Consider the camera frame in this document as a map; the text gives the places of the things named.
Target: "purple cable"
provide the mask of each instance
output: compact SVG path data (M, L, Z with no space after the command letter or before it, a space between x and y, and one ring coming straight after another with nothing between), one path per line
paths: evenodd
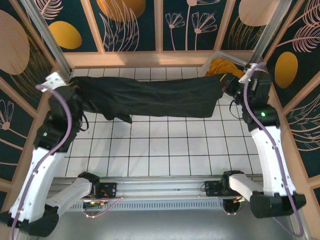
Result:
M51 89L49 87L45 87L45 86L42 86L42 85L36 85L35 88L38 89L38 90L42 90L42 89L49 90L52 93L52 95L55 96L55 98L60 102L60 104L62 105L62 107L63 107L63 109L65 111L65 114L66 114L67 129L66 129L66 133L65 133L63 139L54 148L52 148L46 155L44 155L41 158L41 160L35 165L35 167L34 167L34 169L32 171L32 174L31 174L28 182L25 185L24 191L23 191L22 196L21 196L20 204L18 206L15 218L14 218L13 223L12 223L12 227L11 227L11 231L10 231L10 239L11 240L14 240L15 228L16 228L17 222L19 220L20 212L23 210L23 206L24 206L24 202L25 202L28 190L30 188L30 185L31 185L35 175L37 174L37 171L38 171L40 165L47 159L47 157L49 157L50 155L54 154L62 146L62 144L65 143L65 141L69 137L69 134L71 132L71 127L72 127L71 112L70 112L68 104L66 103L64 98L57 91L55 91L55 90L53 90L53 89Z
M248 79L250 79L250 77L252 76L252 74L254 73L254 71L257 69L257 68L261 68L261 67L264 67L266 65L265 62L260 62L258 63L257 65L255 65L252 69L251 69L251 72L248 73L247 77ZM302 224L302 221L301 221L301 218L299 216L299 213L298 213L298 210L296 208L296 205L295 205L295 202L294 202L294 199L293 197L291 196L291 193L290 193L290 190L288 188L288 182L287 182L287 178L286 178L286 173L285 173L285 169L284 169L284 166L283 166L283 163L282 163L282 160L281 160L281 155L280 155L280 151L278 149L278 146L276 144L276 141L274 140L274 138L271 136L270 132L265 128L265 126L257 119L257 117L254 115L254 113L252 112L252 110L250 109L250 106L249 106L249 102L248 102L248 87L249 87L249 81L247 80L245 82L245 85L244 85L244 91L243 91L243 97L244 97L244 104L245 104L245 107L248 111L248 113L250 114L250 116L253 118L253 120L259 125L259 127L265 132L265 134L268 136L268 138L270 139L271 143L272 143L272 146L274 147L274 150L275 150L275 154L276 154L276 158L278 160L278 163L279 163L279 167L280 167L280 172L281 172L281 176L282 176L282 179L283 179L283 183L284 183L284 189L286 191L286 194L288 195L288 198L289 198L289 201L291 203L291 206L292 206L292 209L293 209L293 212L296 216L296 219L298 221L298 225L299 225L299 230L300 230L300 233L299 234L296 234L295 232L292 232L290 229L288 229L282 222L280 222L277 218L273 218L278 224L280 224L288 233L294 235L295 237L297 238L301 238L303 237L304 235L304 227L303 227L303 224Z

